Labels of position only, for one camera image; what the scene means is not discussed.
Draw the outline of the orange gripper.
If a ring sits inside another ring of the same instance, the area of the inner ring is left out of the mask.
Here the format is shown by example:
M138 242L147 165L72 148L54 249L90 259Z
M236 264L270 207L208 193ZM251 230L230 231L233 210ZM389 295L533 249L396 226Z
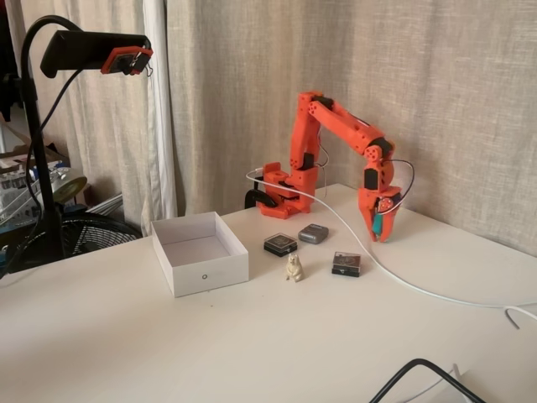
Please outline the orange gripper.
M373 242L386 242L394 227L402 194L400 187L392 185L393 178L392 161L369 162L363 171L363 184L358 189L358 208ZM378 235L373 231L375 212L382 218Z

